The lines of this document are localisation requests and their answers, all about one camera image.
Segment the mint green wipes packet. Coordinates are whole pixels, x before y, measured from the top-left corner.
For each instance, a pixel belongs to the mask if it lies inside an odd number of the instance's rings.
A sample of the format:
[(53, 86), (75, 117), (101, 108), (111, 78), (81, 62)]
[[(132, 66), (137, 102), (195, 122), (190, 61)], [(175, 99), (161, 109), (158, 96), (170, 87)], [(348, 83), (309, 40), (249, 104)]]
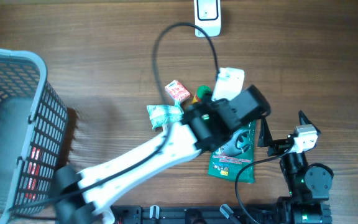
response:
[(181, 120), (184, 114), (179, 101), (174, 105), (147, 105), (146, 108), (153, 130), (168, 127), (171, 123)]

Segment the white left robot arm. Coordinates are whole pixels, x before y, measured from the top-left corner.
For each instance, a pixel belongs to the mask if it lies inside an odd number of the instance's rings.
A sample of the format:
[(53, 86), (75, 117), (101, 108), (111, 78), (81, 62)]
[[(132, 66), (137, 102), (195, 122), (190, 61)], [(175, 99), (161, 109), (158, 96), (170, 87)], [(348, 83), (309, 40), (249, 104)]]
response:
[(103, 164), (75, 172), (57, 170), (53, 192), (59, 223), (115, 223), (112, 205), (134, 187), (161, 171), (215, 151), (241, 127), (270, 113), (270, 105), (251, 85), (233, 99), (213, 101), (206, 95), (180, 121), (135, 149)]

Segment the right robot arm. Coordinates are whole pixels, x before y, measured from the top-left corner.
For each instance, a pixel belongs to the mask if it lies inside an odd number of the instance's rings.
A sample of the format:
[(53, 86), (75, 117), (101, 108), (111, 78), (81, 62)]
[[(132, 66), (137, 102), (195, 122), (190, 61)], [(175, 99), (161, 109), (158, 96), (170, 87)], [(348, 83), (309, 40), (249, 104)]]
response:
[(258, 146), (267, 147), (269, 156), (280, 158), (280, 169), (290, 195), (279, 197), (271, 217), (263, 223), (332, 223), (329, 191), (334, 173), (321, 163), (309, 164), (306, 152), (314, 149), (321, 131), (298, 112), (300, 124), (285, 139), (272, 139), (266, 119), (261, 120)]

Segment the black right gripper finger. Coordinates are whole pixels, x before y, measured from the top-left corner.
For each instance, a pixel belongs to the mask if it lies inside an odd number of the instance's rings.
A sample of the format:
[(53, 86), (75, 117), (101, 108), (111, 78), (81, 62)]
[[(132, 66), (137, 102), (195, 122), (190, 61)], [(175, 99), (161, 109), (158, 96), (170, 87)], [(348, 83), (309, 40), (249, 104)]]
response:
[(258, 147), (269, 147), (273, 145), (273, 138), (267, 124), (267, 120), (262, 118), (260, 120), (260, 134), (257, 146)]
[(299, 110), (298, 117), (299, 117), (300, 125), (310, 124), (315, 128), (317, 135), (321, 134), (321, 131), (307, 118), (307, 116), (304, 114), (302, 110)]

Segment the green gloves packet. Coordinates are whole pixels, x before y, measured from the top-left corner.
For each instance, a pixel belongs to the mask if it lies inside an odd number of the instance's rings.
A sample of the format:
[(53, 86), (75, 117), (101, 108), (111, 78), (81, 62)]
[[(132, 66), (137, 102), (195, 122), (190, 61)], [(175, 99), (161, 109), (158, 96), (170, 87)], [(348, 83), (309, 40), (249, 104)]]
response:
[(255, 125), (253, 121), (241, 127), (211, 153), (208, 175), (234, 182), (239, 171), (254, 161)]

